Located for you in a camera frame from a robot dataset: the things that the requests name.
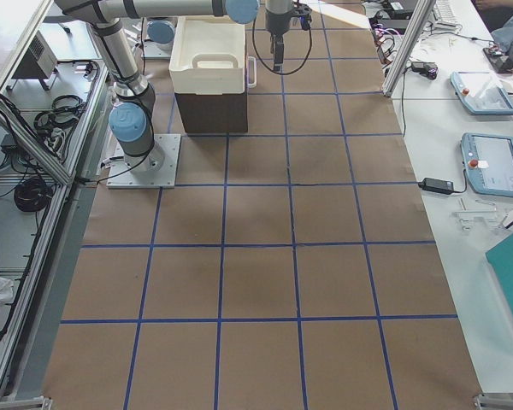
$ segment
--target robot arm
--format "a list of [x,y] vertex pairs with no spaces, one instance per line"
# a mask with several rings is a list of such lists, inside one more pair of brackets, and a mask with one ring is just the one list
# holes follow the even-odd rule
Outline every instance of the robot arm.
[[266,0],[266,30],[271,37],[270,52],[274,56],[274,71],[278,73],[283,66],[283,34],[291,29],[291,21],[300,19],[302,29],[310,29],[311,9],[297,0]]
[[[146,162],[152,161],[151,113],[156,94],[137,67],[120,18],[228,15],[239,24],[247,24],[256,19],[259,8],[259,0],[55,0],[55,3],[65,15],[90,25],[93,41],[115,80],[115,93],[124,103],[129,103],[112,111],[109,124],[125,157],[137,163],[138,170],[147,169]],[[294,17],[300,17],[304,28],[304,22],[310,19],[301,16],[308,17],[311,10],[298,0],[295,3],[292,0],[267,0],[266,9],[274,70],[280,71],[283,34],[289,30]]]

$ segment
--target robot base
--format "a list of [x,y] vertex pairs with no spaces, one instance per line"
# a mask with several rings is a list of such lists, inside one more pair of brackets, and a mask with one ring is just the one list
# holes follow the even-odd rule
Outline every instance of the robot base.
[[[156,144],[159,145],[165,155],[163,165],[157,170],[148,172],[127,172],[127,164],[118,161],[110,167],[110,175],[123,173],[109,179],[106,185],[109,188],[173,188],[177,176],[177,163],[179,161],[180,134],[156,134]],[[118,144],[114,155],[123,155],[123,150]]]
[[145,43],[144,44],[144,59],[145,60],[171,60],[171,51],[160,49],[156,43]]

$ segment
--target bin handle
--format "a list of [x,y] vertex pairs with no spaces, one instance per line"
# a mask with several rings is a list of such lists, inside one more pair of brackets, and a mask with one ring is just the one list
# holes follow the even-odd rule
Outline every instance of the bin handle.
[[200,62],[231,62],[234,68],[238,68],[238,59],[233,54],[196,54],[192,58],[192,66],[198,68]]
[[257,59],[253,56],[248,56],[247,60],[253,63],[253,81],[247,83],[247,88],[255,88],[257,86]]

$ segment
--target floor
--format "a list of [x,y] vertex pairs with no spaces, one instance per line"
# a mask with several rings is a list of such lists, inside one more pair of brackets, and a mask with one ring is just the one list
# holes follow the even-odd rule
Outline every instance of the floor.
[[[259,67],[247,134],[184,136],[173,190],[98,186],[44,381],[58,410],[474,408],[372,37],[341,20],[363,7],[312,8],[310,60]],[[286,70],[307,45],[286,35]],[[146,72],[156,132],[182,133],[167,64]]]

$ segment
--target cooler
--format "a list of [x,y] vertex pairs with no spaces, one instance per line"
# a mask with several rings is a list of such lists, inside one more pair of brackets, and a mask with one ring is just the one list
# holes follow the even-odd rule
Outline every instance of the cooler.
[[185,131],[247,132],[245,27],[180,17],[169,72]]

